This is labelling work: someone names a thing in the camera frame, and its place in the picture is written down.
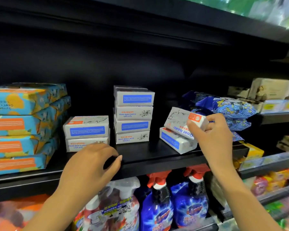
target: red spray nozzle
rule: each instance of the red spray nozzle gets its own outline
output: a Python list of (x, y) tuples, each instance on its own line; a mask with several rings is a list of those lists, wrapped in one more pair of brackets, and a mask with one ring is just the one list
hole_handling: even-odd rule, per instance
[(211, 171), (211, 170), (206, 164), (198, 164), (198, 165), (186, 167), (186, 170), (183, 175), (186, 177), (189, 174), (192, 174), (193, 177), (197, 179), (201, 179), (204, 173), (208, 171)]
[(149, 182), (147, 183), (147, 186), (151, 188), (154, 183), (157, 183), (159, 185), (164, 185), (166, 183), (166, 177), (168, 176), (170, 172), (171, 170), (147, 174), (147, 176), (149, 177)]

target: spray bottle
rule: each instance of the spray bottle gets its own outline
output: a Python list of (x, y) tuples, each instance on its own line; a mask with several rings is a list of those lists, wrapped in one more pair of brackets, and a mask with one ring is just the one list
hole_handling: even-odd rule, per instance
[(168, 231), (173, 218), (173, 203), (166, 184), (166, 177), (171, 172), (164, 171), (148, 174), (147, 186), (153, 186), (152, 192), (143, 201), (141, 210), (141, 231)]
[(179, 228), (196, 227), (197, 223), (205, 219), (208, 211), (208, 197), (203, 181), (205, 172), (210, 171), (207, 164), (187, 167), (184, 176), (188, 176), (188, 183), (175, 195), (174, 220)]
[(98, 195), (85, 206), (83, 231), (108, 231), (107, 217), (102, 213)]
[(139, 202), (133, 193), (136, 188), (140, 187), (139, 179), (131, 177), (111, 181), (107, 186), (109, 187), (107, 196), (110, 196), (114, 189), (119, 190), (119, 197), (114, 198), (116, 202), (105, 207), (107, 210), (104, 211), (110, 217), (109, 231), (138, 231)]

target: blue rectangle label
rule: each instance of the blue rectangle label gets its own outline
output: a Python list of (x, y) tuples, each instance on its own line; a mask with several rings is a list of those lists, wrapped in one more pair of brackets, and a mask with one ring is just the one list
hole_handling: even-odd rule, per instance
[(103, 135), (103, 134), (105, 134), (104, 126), (70, 128), (71, 136)]
[(132, 130), (141, 130), (147, 129), (149, 127), (149, 122), (132, 122), (132, 123), (122, 123), (122, 131), (132, 131)]
[(173, 138), (171, 138), (169, 135), (165, 134), (164, 132), (162, 132), (162, 139), (179, 150), (180, 143), (177, 140), (174, 140)]
[(152, 95), (123, 95), (123, 103), (151, 103)]

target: forearm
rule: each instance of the forearm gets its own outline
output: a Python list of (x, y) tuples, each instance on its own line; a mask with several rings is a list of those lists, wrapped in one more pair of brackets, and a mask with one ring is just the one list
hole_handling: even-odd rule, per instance
[(83, 208), (68, 194), (56, 194), (49, 197), (41, 210), (26, 225), (23, 231), (63, 231)]
[(216, 172), (215, 176), (241, 231), (281, 231), (277, 222), (244, 185), (234, 168)]

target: hand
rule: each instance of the hand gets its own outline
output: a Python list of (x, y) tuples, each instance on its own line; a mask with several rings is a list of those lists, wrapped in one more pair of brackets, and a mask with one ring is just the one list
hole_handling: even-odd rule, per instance
[(198, 140), (199, 146), (207, 159), (209, 166), (214, 171), (233, 168), (232, 162), (232, 133), (222, 114), (207, 116), (209, 123), (206, 131), (202, 131), (195, 123), (188, 120), (189, 131)]
[(118, 152), (107, 144), (93, 143), (71, 157), (66, 164), (55, 192), (57, 196), (67, 195), (77, 201), (81, 210), (113, 178), (121, 166), (122, 155), (106, 170), (103, 166)]

